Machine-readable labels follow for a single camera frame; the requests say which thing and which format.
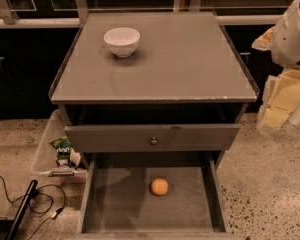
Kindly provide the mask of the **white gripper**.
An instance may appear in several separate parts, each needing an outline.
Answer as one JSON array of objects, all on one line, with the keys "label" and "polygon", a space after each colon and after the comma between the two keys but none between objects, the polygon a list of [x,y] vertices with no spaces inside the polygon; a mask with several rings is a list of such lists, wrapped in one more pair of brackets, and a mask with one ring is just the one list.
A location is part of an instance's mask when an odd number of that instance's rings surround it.
[{"label": "white gripper", "polygon": [[254,40],[252,48],[270,51],[285,69],[269,76],[258,112],[259,129],[279,130],[300,106],[300,0],[294,0],[278,22]]}]

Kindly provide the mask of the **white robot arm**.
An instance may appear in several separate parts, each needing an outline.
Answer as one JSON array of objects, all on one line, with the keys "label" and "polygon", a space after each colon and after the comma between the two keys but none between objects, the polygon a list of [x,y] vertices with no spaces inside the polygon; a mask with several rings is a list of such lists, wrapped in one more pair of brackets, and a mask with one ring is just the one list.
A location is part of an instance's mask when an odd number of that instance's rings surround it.
[{"label": "white robot arm", "polygon": [[270,51],[272,61],[283,68],[269,77],[264,87],[263,104],[258,112],[258,127],[279,130],[286,122],[300,123],[300,0],[294,0],[275,26],[258,37],[254,49]]}]

